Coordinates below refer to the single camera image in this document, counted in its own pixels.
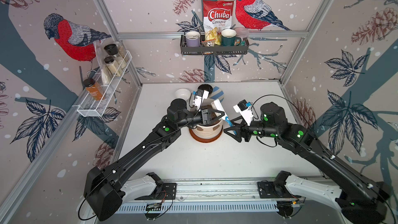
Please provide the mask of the blue white scrub brush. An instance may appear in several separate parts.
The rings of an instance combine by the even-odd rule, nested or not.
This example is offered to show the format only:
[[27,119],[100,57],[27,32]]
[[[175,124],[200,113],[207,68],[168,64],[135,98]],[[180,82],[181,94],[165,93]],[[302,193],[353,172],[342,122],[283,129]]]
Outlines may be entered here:
[[219,99],[214,100],[211,102],[211,106],[214,110],[216,110],[216,115],[221,116],[221,119],[224,120],[230,127],[234,127],[233,123],[229,119],[228,115],[226,114],[221,102]]

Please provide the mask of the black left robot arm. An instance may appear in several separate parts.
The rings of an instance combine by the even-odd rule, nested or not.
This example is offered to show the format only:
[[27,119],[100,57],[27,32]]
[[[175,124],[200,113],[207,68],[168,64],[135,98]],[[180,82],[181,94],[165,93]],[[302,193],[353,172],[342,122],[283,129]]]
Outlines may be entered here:
[[127,180],[156,154],[167,149],[180,136],[184,127],[212,125],[226,114],[221,104],[197,111],[188,111],[183,99],[175,99],[167,114],[152,132],[135,148],[103,169],[91,169],[86,178],[84,198],[99,221],[109,219],[122,205]]

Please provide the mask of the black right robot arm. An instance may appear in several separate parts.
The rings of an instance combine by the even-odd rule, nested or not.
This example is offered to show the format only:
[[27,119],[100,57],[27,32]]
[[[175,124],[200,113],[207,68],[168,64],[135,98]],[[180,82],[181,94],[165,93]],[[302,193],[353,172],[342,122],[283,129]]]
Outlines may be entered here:
[[280,171],[272,182],[277,196],[310,198],[340,211],[353,224],[381,224],[385,220],[392,194],[389,185],[361,175],[334,156],[310,130],[289,123],[284,109],[275,103],[261,106],[259,121],[254,120],[251,109],[245,100],[235,105],[240,117],[231,120],[232,126],[224,130],[225,134],[238,142],[249,142],[252,136],[273,138],[277,145],[310,162],[336,183],[323,185]]

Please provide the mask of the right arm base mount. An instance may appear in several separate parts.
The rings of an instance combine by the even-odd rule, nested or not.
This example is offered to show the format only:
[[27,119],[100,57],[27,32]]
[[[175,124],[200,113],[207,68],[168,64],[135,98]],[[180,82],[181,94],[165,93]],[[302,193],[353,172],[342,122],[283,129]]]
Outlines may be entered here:
[[261,199],[298,199],[286,188],[286,180],[292,174],[280,171],[273,181],[262,180],[257,182],[258,192]]

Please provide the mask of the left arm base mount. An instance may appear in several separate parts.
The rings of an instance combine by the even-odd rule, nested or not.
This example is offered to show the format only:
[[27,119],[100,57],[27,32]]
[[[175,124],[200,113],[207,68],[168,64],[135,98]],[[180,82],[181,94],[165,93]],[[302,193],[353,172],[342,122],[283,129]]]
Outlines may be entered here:
[[138,194],[134,200],[175,200],[177,183],[165,183],[157,174],[150,172],[143,178],[146,183],[145,191]]

